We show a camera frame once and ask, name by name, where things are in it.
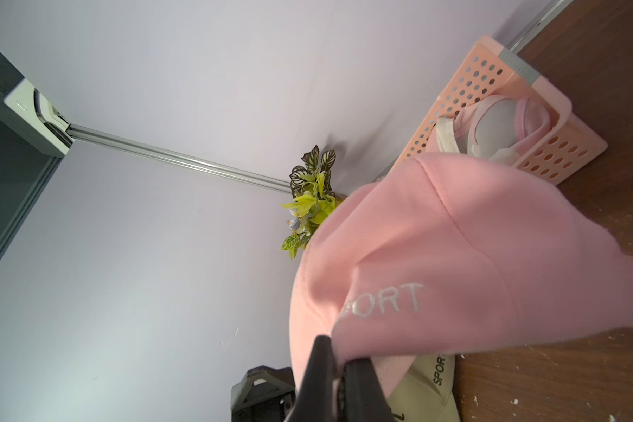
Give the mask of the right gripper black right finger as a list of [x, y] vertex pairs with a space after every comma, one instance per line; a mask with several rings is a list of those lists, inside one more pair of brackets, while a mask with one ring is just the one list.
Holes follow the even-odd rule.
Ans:
[[342, 420], [346, 422], [393, 422], [381, 384], [369, 358], [352, 360], [342, 375]]

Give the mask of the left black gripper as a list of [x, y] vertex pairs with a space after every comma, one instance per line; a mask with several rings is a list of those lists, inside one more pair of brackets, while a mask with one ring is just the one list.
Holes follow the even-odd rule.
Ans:
[[294, 404], [295, 379], [290, 367], [255, 367], [231, 388], [231, 421], [283, 422]]

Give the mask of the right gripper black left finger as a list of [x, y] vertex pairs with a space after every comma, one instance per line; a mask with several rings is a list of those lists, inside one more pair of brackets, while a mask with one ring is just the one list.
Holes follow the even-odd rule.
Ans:
[[287, 416], [287, 421], [334, 422], [335, 375], [332, 341], [328, 336], [317, 336], [300, 389], [296, 394], [295, 405]]

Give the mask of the beige baseball cap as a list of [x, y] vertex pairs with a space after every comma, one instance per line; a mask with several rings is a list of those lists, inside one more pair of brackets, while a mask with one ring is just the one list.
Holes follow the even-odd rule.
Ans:
[[419, 356], [388, 399], [395, 421], [460, 422], [454, 355]]

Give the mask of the pink baseball cap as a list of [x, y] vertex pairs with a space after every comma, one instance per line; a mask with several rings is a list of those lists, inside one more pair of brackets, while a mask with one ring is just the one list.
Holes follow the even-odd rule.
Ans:
[[633, 326], [633, 257], [547, 181], [436, 153], [352, 193], [302, 255], [290, 306], [301, 382], [317, 336], [372, 357], [385, 393], [425, 354], [557, 343]]

